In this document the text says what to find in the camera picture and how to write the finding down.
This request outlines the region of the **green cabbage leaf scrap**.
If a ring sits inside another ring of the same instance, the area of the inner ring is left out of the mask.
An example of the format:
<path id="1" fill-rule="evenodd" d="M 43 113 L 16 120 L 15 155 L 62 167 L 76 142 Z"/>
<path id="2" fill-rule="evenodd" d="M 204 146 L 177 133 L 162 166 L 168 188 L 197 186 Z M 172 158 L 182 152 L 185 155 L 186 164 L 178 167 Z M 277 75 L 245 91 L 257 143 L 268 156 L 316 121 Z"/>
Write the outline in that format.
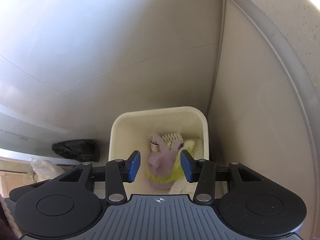
<path id="1" fill-rule="evenodd" d="M 169 147 L 162 139 L 157 139 L 160 145 L 159 152 L 151 152 L 148 158 L 146 172 L 149 184 L 158 189 L 169 189 L 174 182 L 184 176 L 180 163 L 182 150 L 193 155 L 194 140 L 186 140 L 182 148 L 178 149 L 179 142 Z"/>

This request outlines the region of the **cream plastic trash bin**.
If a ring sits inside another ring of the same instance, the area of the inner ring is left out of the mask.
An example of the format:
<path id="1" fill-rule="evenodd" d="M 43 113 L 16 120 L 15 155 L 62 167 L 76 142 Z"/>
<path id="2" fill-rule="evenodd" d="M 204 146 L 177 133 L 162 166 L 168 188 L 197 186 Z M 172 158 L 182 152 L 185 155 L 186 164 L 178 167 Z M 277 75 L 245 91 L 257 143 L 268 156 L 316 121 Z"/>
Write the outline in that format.
<path id="1" fill-rule="evenodd" d="M 203 151 L 199 158 L 209 159 L 208 124 L 200 110 L 185 106 L 124 113 L 112 125 L 108 159 L 126 159 L 133 151 L 140 152 L 141 164 L 135 181 L 124 184 L 127 196 L 168 194 L 170 191 L 148 184 L 148 158 L 153 132 L 159 135 L 180 133 L 184 140 L 201 139 Z"/>

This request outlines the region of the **clear plastic bag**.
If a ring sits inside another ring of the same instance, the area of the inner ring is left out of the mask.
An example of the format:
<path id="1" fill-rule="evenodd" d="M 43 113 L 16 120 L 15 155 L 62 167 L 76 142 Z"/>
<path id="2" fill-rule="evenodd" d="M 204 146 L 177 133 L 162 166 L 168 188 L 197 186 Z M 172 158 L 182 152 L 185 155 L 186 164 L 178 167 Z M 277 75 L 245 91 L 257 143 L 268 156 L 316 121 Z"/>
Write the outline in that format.
<path id="1" fill-rule="evenodd" d="M 30 165 L 33 170 L 33 178 L 36 182 L 51 180 L 65 173 L 61 167 L 48 160 L 32 159 Z"/>

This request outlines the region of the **black plastic bag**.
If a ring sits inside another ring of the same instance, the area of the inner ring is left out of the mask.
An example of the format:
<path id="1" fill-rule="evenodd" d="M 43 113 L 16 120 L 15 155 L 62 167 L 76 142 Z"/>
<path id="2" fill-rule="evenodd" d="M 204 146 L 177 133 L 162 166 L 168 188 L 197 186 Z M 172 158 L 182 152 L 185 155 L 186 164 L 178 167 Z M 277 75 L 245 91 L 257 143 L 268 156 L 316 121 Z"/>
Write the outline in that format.
<path id="1" fill-rule="evenodd" d="M 65 158 L 83 162 L 98 162 L 100 151 L 93 140 L 80 139 L 62 141 L 52 144 L 52 150 L 57 155 Z"/>

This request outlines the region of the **white foam fruit net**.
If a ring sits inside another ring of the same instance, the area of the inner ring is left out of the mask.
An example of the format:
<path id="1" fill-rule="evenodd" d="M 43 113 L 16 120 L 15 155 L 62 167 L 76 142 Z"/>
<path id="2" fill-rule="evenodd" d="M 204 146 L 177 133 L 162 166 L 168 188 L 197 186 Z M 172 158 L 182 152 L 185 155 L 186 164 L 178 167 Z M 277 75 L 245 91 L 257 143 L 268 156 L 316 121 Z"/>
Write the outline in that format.
<path id="1" fill-rule="evenodd" d="M 158 142 L 158 138 L 161 138 L 169 147 L 171 147 L 175 142 L 179 142 L 178 149 L 182 148 L 184 144 L 184 140 L 180 133 L 169 133 L 165 135 L 159 135 L 155 132 L 153 132 L 150 135 L 150 141 L 151 141 L 151 152 L 159 152 L 160 151 L 160 145 Z"/>

